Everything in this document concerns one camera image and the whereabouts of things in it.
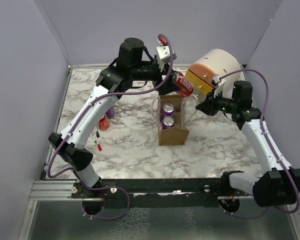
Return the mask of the red cola can front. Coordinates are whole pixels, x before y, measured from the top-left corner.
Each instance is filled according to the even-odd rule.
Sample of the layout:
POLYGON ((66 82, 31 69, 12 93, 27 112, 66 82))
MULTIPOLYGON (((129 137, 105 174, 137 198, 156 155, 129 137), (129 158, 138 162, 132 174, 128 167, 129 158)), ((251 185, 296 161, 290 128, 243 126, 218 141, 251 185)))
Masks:
POLYGON ((104 115, 98 122, 98 128, 101 131, 106 131, 110 127, 108 117, 104 115))

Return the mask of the purple Fanta can front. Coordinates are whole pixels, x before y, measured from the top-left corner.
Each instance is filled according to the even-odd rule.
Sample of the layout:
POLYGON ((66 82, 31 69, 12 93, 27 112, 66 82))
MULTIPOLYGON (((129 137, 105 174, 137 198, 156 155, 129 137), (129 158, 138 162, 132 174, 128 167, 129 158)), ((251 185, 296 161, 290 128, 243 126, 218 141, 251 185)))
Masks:
POLYGON ((166 103, 161 109, 161 120, 165 117, 173 117, 175 114, 175 107, 171 103, 166 103))

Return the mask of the red capped marker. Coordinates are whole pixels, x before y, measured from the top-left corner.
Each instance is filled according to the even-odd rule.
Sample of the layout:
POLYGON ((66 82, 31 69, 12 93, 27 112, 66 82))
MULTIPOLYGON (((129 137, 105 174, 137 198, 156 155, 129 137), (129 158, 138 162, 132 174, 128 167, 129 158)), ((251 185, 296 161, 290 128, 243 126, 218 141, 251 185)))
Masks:
POLYGON ((96 136, 95 136, 94 138, 95 138, 95 141, 94 141, 94 142, 96 143, 98 150, 99 150, 99 151, 102 151, 102 147, 101 147, 101 145, 100 145, 100 143, 99 143, 98 138, 97 138, 96 136))

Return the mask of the round drawer cabinet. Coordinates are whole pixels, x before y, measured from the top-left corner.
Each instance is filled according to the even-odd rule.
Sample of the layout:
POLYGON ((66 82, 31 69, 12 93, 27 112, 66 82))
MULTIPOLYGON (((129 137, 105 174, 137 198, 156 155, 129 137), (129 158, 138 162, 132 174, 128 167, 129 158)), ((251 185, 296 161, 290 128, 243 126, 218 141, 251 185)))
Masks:
POLYGON ((222 77, 240 69, 238 60, 230 53, 222 49, 213 49, 191 64, 185 77, 194 87, 193 94, 202 102, 214 88, 211 80, 215 75, 222 77))

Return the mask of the brown canvas tote bag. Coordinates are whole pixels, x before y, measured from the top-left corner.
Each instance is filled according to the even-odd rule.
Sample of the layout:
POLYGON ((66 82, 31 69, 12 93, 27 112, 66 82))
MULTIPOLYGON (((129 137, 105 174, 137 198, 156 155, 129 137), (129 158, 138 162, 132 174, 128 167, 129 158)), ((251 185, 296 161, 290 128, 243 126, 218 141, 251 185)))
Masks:
POLYGON ((150 113, 157 124, 159 146, 183 146, 189 136, 190 130, 186 124, 196 114, 195 109, 186 115, 186 103, 193 98, 199 103, 196 95, 182 97, 177 94, 160 95, 150 104, 150 113))

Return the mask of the red cola can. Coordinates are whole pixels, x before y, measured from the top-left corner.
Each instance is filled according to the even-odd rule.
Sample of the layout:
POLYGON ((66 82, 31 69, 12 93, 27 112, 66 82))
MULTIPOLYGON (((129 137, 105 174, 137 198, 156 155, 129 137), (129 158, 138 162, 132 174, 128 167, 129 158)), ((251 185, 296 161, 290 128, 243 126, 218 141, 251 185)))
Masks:
POLYGON ((179 87, 176 93, 183 98, 189 97, 194 91, 193 84, 180 71, 173 73, 172 82, 179 87))
POLYGON ((106 131, 110 127, 108 117, 104 115, 98 122, 98 128, 101 131, 106 131))

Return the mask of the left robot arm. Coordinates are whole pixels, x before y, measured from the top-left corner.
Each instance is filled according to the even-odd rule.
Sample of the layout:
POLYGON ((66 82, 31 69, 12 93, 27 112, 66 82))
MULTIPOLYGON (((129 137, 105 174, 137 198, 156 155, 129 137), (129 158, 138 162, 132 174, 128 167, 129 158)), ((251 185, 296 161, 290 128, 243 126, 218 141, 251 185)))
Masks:
POLYGON ((176 54, 172 44, 164 34, 159 34, 157 39, 160 46, 156 48, 156 55, 151 56, 141 39, 126 38, 118 56, 100 72, 90 97, 74 119, 60 133, 52 132, 48 138, 54 148, 50 162, 60 156, 68 163, 69 170, 84 184, 84 193, 91 198, 100 193, 101 178, 93 168, 93 154, 85 146, 106 112, 122 96, 153 91, 166 95, 180 90, 174 81, 176 54))

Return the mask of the metal front plate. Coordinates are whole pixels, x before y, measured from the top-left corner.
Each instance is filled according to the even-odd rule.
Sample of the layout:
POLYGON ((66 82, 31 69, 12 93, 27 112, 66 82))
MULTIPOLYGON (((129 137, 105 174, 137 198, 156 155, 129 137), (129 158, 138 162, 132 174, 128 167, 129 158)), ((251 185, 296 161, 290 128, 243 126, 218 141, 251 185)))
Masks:
POLYGON ((240 191, 217 207, 105 208, 72 199, 76 182, 32 184, 21 240, 300 240, 296 215, 240 191))

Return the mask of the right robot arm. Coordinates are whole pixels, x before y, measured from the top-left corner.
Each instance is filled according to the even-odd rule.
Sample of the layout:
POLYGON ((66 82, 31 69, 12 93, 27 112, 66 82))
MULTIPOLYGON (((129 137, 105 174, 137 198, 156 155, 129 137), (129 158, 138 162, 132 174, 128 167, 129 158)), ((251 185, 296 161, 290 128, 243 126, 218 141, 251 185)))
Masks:
POLYGON ((260 207, 295 205, 300 208, 300 169, 293 168, 283 157, 268 132, 262 112, 252 106, 253 87, 247 81, 235 81, 232 97, 223 97, 213 89, 196 109, 208 116, 218 112, 231 114, 231 119, 247 137, 262 170, 262 177, 242 171, 226 171, 221 176, 219 189, 230 196, 237 190, 252 196, 260 207))

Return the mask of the purple can by cola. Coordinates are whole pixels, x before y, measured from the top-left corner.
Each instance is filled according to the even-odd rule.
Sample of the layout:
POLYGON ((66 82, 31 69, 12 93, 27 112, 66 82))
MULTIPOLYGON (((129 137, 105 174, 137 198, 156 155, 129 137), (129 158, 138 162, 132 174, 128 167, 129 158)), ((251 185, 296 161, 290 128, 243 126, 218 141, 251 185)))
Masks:
POLYGON ((107 112, 106 112, 106 115, 109 119, 113 118, 115 116, 115 110, 114 110, 114 107, 111 106, 107 112))

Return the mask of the purple fanta can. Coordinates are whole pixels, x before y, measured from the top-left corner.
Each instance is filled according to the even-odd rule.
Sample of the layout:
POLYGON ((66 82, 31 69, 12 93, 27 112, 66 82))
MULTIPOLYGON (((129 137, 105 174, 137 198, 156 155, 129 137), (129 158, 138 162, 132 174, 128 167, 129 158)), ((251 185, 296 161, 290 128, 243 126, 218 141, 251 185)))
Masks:
POLYGON ((175 126, 175 120, 172 116, 165 116, 161 121, 162 129, 171 129, 175 126))
POLYGON ((161 120, 165 117, 173 117, 175 114, 175 107, 171 103, 166 103, 161 109, 161 120))

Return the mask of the green capped marker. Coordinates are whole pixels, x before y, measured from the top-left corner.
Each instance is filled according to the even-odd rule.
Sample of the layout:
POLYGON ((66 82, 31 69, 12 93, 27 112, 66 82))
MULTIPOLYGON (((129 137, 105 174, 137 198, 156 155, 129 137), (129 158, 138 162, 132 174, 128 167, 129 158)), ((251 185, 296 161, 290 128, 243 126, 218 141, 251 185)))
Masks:
POLYGON ((91 136, 92 136, 93 142, 94 142, 95 144, 98 144, 98 143, 97 143, 96 136, 94 135, 93 132, 91 133, 91 136))

